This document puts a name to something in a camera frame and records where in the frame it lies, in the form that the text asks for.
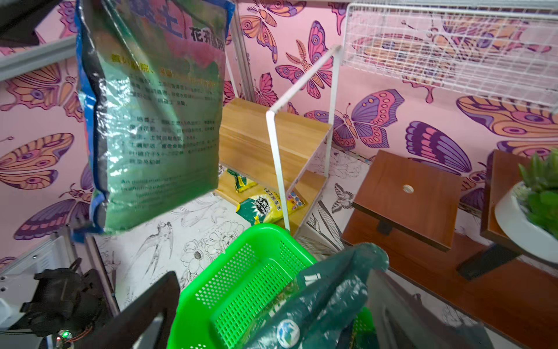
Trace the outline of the green plastic basket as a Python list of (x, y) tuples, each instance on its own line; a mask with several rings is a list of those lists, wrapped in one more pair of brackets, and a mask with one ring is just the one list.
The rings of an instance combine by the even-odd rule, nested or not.
[(255, 316), (317, 262), (283, 228), (249, 228), (182, 291), (168, 346), (237, 348)]

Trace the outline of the small yellow fertilizer packet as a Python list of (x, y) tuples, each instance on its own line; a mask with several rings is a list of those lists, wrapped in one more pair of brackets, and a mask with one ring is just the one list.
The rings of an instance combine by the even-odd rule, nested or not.
[(283, 219), (283, 205), (278, 193), (263, 188), (238, 204), (236, 213), (251, 225), (276, 223)]

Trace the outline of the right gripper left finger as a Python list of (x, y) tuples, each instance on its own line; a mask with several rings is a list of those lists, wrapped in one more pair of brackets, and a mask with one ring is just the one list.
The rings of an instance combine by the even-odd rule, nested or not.
[(166, 348), (177, 314), (180, 285), (164, 274), (117, 317), (78, 342), (78, 348)]

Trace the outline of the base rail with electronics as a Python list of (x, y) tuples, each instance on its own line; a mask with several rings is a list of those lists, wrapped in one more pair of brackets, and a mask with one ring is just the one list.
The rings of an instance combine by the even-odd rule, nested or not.
[(55, 234), (1, 271), (2, 348), (78, 348), (119, 313), (91, 234)]

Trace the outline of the dark green fertilizer bag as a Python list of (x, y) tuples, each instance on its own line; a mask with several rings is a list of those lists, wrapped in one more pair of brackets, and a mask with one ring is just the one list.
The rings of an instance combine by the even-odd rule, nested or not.
[(367, 280), (387, 253), (360, 244), (300, 271), (252, 320), (237, 348), (378, 348)]

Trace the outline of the blue edged soil bag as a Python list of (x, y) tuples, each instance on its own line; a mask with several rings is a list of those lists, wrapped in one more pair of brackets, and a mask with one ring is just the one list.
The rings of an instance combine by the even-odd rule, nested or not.
[(88, 229), (120, 234), (213, 191), (231, 1), (78, 1)]

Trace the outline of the succulent in white pot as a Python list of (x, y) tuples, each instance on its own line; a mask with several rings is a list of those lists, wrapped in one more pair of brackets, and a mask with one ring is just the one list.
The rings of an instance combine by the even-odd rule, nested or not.
[(557, 151), (518, 165), (522, 180), (495, 207), (497, 223), (522, 250), (557, 263)]

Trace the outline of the brown wooden plant stand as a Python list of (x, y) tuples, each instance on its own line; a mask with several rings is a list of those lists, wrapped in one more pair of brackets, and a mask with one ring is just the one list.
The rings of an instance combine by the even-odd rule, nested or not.
[(380, 151), (353, 202), (342, 234), (372, 242), (391, 270), (494, 332), (527, 348), (557, 347), (557, 279), (520, 261), (520, 249), (497, 225), (493, 209), (520, 179), (527, 158), (494, 151), (480, 234), (484, 246), (455, 232), (461, 179)]

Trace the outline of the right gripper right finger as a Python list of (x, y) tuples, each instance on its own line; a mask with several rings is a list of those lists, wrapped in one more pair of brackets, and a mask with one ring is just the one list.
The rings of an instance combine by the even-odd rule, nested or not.
[(452, 327), (429, 312), (380, 270), (367, 280), (376, 337), (380, 348), (492, 348), (482, 324)]

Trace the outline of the white wood shelf rack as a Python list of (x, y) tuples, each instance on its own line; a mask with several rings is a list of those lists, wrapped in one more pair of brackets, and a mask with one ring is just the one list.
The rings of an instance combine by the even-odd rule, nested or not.
[[(282, 206), (294, 190), (307, 202), (294, 215), (283, 214), (282, 226), (292, 236), (303, 226), (328, 180), (342, 53), (340, 45), (333, 46), (270, 107), (236, 98), (222, 111), (220, 164), (278, 193)], [(284, 112), (303, 84), (327, 63), (333, 65), (328, 121)]]

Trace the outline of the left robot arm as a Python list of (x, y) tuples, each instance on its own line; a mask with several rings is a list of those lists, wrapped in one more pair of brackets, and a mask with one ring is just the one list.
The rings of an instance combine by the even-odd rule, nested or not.
[(1, 67), (3, 348), (69, 348), (110, 318), (100, 274), (72, 247), (94, 190), (78, 87), (75, 57)]

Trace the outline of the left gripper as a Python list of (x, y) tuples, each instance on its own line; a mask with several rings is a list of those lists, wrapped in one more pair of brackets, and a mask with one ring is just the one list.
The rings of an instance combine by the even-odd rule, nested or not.
[(1, 46), (38, 46), (36, 27), (59, 3), (60, 0), (1, 0)]

